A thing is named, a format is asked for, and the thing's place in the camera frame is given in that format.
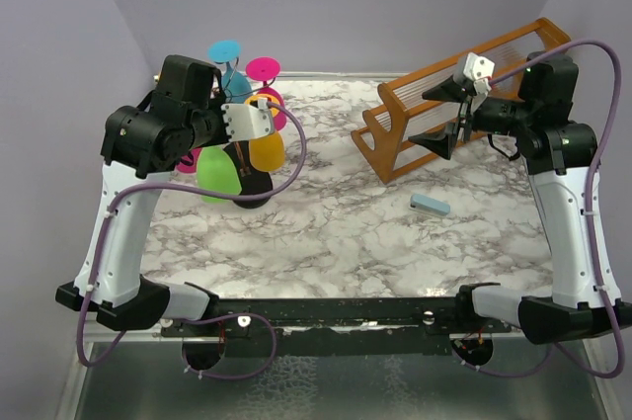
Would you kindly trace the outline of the pink wine glass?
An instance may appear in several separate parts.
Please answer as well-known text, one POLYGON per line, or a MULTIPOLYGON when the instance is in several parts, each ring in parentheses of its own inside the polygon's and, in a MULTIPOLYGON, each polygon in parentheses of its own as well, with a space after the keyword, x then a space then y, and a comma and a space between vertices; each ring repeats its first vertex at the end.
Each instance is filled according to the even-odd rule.
POLYGON ((272 87, 280 74, 280 63, 276 59, 269 56, 256 57, 246 65, 245 71, 248 78, 262 84, 262 87, 256 91, 257 95, 272 96, 281 107, 284 106, 283 97, 272 87))
POLYGON ((197 171, 200 148, 195 148, 184 155, 176 166, 176 170, 183 174, 194 174, 197 171))

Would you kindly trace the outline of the green wine glass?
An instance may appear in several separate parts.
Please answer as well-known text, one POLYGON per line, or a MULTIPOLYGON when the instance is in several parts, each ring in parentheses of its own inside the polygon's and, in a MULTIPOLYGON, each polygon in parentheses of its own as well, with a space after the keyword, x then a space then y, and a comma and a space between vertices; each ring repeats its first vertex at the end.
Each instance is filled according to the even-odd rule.
POLYGON ((199 154, 197 186, 215 193, 241 194, 242 186, 235 164, 222 147, 205 147, 199 154))

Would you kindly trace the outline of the blue wine glass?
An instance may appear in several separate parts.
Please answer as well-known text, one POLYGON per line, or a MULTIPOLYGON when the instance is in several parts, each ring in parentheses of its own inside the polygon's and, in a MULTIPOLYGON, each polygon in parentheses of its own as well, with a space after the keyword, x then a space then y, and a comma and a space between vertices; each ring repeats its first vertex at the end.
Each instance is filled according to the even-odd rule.
POLYGON ((208 49, 208 57, 217 64, 223 64, 222 87, 230 103, 244 103, 252 95, 252 87, 244 74, 238 71, 241 45, 237 41, 215 42, 208 49))

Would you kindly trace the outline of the yellow wine glass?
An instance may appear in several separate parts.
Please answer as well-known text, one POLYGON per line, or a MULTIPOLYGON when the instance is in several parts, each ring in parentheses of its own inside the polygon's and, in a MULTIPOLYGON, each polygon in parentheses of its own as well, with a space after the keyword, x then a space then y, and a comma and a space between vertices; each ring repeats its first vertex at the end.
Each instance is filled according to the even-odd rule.
POLYGON ((273 117, 273 130, 271 135, 250 140, 249 154, 251 165, 262 172, 274 172, 278 170, 285 161, 284 143, 277 131, 275 118, 279 114, 277 108, 270 108, 273 117))

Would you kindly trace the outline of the metal wine glass rack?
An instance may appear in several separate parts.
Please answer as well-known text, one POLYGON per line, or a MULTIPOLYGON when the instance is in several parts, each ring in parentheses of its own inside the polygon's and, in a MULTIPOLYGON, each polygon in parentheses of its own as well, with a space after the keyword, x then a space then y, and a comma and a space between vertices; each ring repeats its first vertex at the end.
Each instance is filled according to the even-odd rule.
POLYGON ((223 150, 235 164, 242 186, 241 196, 266 193, 274 188, 270 174, 259 171, 251 165, 247 141, 229 143, 223 150))

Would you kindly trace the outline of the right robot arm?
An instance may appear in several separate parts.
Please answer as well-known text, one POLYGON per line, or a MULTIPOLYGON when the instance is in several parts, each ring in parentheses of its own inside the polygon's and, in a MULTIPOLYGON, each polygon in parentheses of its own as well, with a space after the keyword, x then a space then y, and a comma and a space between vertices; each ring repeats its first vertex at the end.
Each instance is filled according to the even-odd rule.
POLYGON ((475 332, 489 318, 519 328, 533 344, 594 338, 631 325, 631 305, 613 280, 598 210, 598 177, 590 168, 597 139, 570 121, 579 68, 563 53, 527 58, 514 100, 490 94, 493 62, 469 52, 452 75, 424 91, 428 101, 459 106, 457 118, 434 132, 410 137, 448 159, 472 132, 514 139, 552 256, 550 296, 521 294, 498 284, 466 286, 453 309, 455 324, 475 332))

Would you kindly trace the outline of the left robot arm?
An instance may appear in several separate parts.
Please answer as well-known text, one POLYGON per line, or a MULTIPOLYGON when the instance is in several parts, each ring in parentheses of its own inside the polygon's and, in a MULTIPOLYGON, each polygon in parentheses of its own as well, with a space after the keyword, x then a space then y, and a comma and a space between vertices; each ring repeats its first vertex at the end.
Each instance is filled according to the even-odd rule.
POLYGON ((225 95, 214 65, 165 58, 156 87, 138 106, 123 106, 105 124, 102 193, 88 253, 55 300, 93 311, 115 331, 142 330, 160 319, 184 319, 203 336, 217 326, 213 295, 191 284, 151 282, 140 274, 150 222, 172 171, 191 150, 227 140, 225 95))

